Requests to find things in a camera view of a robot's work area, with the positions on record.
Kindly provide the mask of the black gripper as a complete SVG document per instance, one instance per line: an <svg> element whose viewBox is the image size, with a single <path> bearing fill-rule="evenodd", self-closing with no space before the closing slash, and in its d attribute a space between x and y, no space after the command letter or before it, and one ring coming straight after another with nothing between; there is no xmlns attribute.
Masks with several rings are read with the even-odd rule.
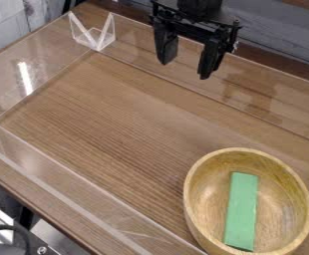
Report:
<svg viewBox="0 0 309 255"><path fill-rule="evenodd" d="M225 50L233 50L240 21L223 10L223 0L152 0L154 45L160 62L177 57L178 35L204 43L197 73L207 80L219 70Z"/></svg>

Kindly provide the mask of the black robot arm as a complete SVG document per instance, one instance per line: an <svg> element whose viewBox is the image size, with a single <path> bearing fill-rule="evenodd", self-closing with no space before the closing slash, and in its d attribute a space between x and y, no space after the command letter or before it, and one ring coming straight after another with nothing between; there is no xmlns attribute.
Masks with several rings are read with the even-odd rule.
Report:
<svg viewBox="0 0 309 255"><path fill-rule="evenodd" d="M223 13L223 0L152 0L154 46L160 62L169 64L178 54L178 38L204 45L197 73L207 80L219 70L224 56L237 46L240 20Z"/></svg>

